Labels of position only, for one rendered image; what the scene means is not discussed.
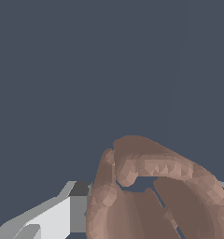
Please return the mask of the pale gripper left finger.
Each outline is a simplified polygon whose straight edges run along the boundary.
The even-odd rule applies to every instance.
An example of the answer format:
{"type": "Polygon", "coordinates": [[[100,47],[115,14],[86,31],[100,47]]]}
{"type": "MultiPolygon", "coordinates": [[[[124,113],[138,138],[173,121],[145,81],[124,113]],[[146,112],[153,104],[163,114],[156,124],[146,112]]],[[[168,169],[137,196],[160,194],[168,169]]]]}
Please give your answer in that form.
{"type": "Polygon", "coordinates": [[[0,239],[65,239],[85,232],[91,189],[91,182],[68,181],[57,197],[4,223],[0,239]]]}

